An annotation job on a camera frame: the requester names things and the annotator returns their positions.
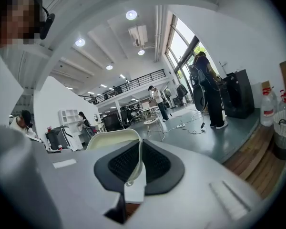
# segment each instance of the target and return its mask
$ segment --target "air conditioning unit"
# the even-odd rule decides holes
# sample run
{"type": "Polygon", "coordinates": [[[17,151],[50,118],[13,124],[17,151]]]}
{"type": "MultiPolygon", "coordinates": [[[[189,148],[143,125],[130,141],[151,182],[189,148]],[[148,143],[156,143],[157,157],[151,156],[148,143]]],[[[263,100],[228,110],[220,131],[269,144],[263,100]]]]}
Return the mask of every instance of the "air conditioning unit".
{"type": "Polygon", "coordinates": [[[147,42],[146,25],[138,25],[128,29],[129,34],[133,38],[133,45],[143,47],[147,42]]]}

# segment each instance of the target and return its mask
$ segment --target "large window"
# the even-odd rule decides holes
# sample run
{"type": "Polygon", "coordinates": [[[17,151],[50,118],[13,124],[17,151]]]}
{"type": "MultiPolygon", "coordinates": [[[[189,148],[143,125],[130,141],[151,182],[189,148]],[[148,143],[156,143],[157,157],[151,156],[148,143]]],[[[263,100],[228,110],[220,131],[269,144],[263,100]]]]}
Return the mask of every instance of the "large window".
{"type": "Polygon", "coordinates": [[[193,64],[195,55],[200,51],[205,52],[210,65],[219,74],[213,60],[199,39],[182,20],[174,15],[165,54],[174,69],[179,83],[188,90],[189,94],[186,100],[189,102],[192,100],[193,88],[188,67],[193,64]]]}

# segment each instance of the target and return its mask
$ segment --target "railing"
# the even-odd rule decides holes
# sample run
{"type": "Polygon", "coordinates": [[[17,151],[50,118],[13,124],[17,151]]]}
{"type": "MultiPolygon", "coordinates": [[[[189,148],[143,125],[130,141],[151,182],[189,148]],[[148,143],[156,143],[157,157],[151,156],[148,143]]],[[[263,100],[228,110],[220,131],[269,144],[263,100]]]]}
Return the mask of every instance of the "railing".
{"type": "Polygon", "coordinates": [[[103,93],[101,96],[97,96],[97,97],[87,97],[87,96],[81,96],[83,99],[87,100],[89,103],[91,104],[99,104],[107,99],[110,99],[114,96],[117,96],[121,93],[127,92],[129,90],[132,90],[134,88],[137,88],[139,86],[142,86],[146,83],[164,78],[166,75],[164,73],[164,69],[152,72],[150,74],[141,76],[137,79],[134,79],[132,81],[129,81],[127,83],[124,83],[122,85],[119,86],[115,86],[113,90],[109,90],[106,91],[105,93],[103,93]]]}

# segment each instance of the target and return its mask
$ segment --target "trash bin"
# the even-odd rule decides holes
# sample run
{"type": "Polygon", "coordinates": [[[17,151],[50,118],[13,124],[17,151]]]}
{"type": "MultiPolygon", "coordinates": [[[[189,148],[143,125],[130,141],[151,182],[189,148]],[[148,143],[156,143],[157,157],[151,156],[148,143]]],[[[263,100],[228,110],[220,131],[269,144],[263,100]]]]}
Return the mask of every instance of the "trash bin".
{"type": "Polygon", "coordinates": [[[286,159],[286,110],[276,113],[273,119],[275,129],[274,154],[279,159],[286,159]]]}

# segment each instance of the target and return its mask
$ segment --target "white cabinet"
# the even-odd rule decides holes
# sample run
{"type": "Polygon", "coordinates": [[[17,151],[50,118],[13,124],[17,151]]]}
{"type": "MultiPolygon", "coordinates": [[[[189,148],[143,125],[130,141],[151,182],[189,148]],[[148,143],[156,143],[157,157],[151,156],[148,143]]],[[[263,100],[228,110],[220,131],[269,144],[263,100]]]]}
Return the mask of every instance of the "white cabinet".
{"type": "Polygon", "coordinates": [[[72,141],[72,145],[77,146],[78,149],[82,149],[82,144],[79,139],[81,128],[77,126],[80,121],[77,109],[61,109],[58,111],[58,116],[61,125],[67,126],[71,131],[70,134],[74,139],[74,141],[72,141]]]}

